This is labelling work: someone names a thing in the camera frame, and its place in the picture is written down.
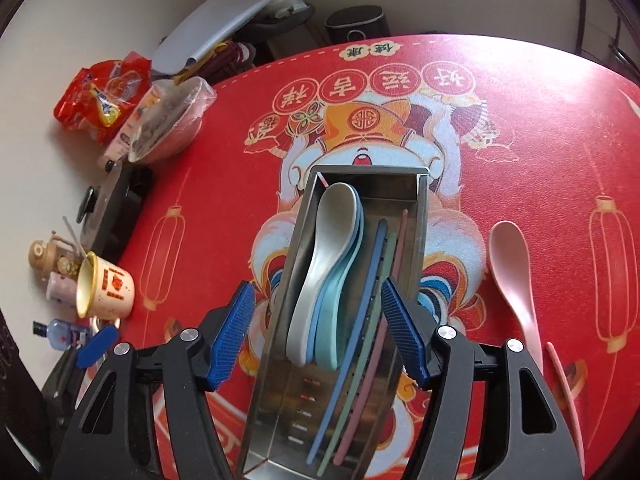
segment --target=black robotic clamp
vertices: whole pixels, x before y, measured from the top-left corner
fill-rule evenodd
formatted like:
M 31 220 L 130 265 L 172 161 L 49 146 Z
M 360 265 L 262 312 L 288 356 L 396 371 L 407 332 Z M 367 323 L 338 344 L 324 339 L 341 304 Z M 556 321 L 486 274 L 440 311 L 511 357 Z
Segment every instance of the black robotic clamp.
M 392 278 L 386 286 L 401 298 Z M 485 383 L 485 405 L 470 480 L 582 480 L 569 429 L 523 343 L 471 343 L 420 304 L 399 301 L 424 343 L 429 378 L 421 387 L 432 392 L 402 480 L 456 478 L 475 381 Z
M 158 384 L 181 480 L 231 480 L 205 392 L 210 347 L 233 302 L 166 344 L 117 345 L 68 425 L 51 480 L 163 479 L 151 402 Z M 520 341 L 471 343 L 423 306 L 405 308 L 425 343 L 430 376 L 422 387 L 433 393 L 403 480 L 455 479 L 475 381 L 486 383 L 486 406 L 473 479 L 582 478 L 560 410 Z
M 197 328 L 163 345 L 140 351 L 116 345 L 71 418 L 51 480 L 163 479 L 152 407 L 159 384 L 180 478 L 233 478 L 205 392 L 212 391 L 211 347 L 245 285 Z

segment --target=lantern drawing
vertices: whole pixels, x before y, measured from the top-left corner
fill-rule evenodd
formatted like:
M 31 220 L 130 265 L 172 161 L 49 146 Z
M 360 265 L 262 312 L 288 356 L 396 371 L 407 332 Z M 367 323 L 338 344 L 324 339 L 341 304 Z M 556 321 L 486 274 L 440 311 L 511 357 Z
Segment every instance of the lantern drawing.
M 149 310 L 155 310 L 169 296 L 184 227 L 182 206 L 177 204 L 167 209 L 156 222 L 140 277 L 143 304 Z
M 589 239 L 595 285 L 595 325 L 598 338 L 613 355 L 602 410 L 591 432 L 589 447 L 598 431 L 616 371 L 618 353 L 638 321 L 638 260 L 631 227 L 615 200 L 598 195 L 589 218 Z

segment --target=plastic bag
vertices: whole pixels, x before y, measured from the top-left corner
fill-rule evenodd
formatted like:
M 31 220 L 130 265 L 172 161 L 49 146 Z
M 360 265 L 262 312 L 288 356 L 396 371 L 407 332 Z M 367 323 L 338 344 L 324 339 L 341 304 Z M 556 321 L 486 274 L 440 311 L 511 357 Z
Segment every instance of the plastic bag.
M 308 5 L 303 0 L 270 0 L 261 10 L 261 16 L 273 16 L 276 19 L 284 18 L 289 14 L 295 14 L 305 10 Z
M 83 130 L 106 145 L 150 87 L 151 61 L 135 52 L 78 72 L 53 110 L 67 130 Z
M 129 161 L 151 164 L 184 150 L 200 131 L 204 112 L 216 91 L 200 77 L 167 89 L 131 132 Z

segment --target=red snack bag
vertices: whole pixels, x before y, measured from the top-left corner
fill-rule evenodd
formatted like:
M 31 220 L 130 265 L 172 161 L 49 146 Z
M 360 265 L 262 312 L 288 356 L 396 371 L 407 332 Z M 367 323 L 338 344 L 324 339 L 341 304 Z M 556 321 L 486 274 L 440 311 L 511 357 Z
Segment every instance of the red snack bag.
M 108 144 L 149 90 L 151 61 L 135 52 L 78 72 L 53 110 L 67 130 L 83 130 Z

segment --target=metal cutlery caddy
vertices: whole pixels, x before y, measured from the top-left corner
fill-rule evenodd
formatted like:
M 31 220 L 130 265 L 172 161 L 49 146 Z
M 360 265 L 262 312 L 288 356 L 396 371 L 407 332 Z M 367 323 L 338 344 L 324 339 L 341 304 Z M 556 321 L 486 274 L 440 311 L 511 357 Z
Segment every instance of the metal cutlery caddy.
M 289 323 L 314 250 L 318 204 L 326 189 L 319 173 L 329 185 L 335 182 L 352 185 L 358 191 L 364 209 L 362 246 L 342 293 L 341 308 L 347 309 L 347 316 L 354 314 L 360 301 L 378 221 L 385 218 L 388 234 L 397 233 L 404 209 L 408 211 L 408 219 L 398 284 L 406 298 L 417 298 L 426 240 L 431 180 L 428 170 L 390 166 L 312 168 L 284 273 L 272 304 L 270 325 L 238 459 L 236 473 L 240 478 L 317 478 L 318 464 L 333 434 L 356 366 L 354 359 L 318 455 L 311 465 L 307 465 L 307 453 L 338 375 L 337 370 L 327 372 L 315 364 L 297 368 L 285 356 Z M 390 413 L 401 371 L 402 363 L 396 346 L 387 333 L 374 383 L 348 454 L 341 466 L 330 463 L 323 478 L 359 480 L 364 477 Z

